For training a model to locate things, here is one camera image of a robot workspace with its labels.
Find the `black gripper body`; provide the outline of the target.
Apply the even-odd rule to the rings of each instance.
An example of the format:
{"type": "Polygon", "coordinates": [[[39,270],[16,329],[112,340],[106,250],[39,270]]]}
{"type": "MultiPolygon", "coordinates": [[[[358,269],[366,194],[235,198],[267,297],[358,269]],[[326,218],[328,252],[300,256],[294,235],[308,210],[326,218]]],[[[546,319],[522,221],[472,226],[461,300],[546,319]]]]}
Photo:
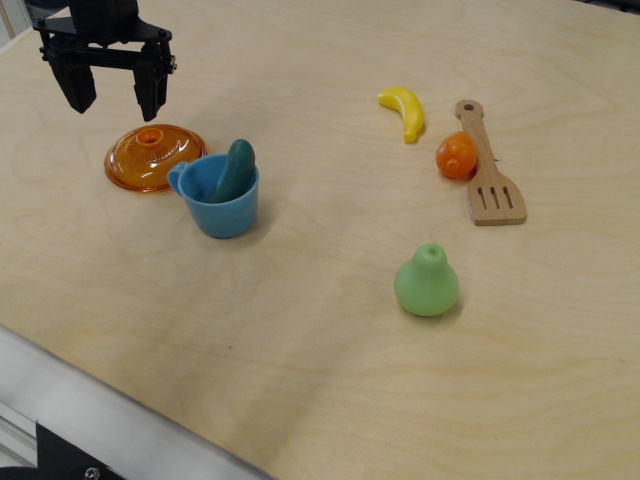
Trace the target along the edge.
{"type": "Polygon", "coordinates": [[[172,33],[143,21],[136,0],[69,1],[68,8],[67,17],[34,21],[46,53],[54,49],[84,51],[92,46],[108,50],[114,44],[140,43],[158,47],[163,59],[172,58],[172,33]]]}

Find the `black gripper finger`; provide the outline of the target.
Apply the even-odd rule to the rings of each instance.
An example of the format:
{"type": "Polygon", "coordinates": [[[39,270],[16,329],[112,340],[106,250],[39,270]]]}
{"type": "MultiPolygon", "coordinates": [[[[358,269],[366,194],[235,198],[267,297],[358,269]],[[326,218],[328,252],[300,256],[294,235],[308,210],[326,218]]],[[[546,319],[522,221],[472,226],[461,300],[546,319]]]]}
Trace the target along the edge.
{"type": "Polygon", "coordinates": [[[176,70],[169,42],[145,44],[133,65],[134,91],[145,122],[156,118],[166,103],[168,77],[176,70]]]}
{"type": "Polygon", "coordinates": [[[50,48],[42,50],[42,56],[71,108],[80,114],[86,112],[96,99],[91,66],[74,51],[50,48]]]}

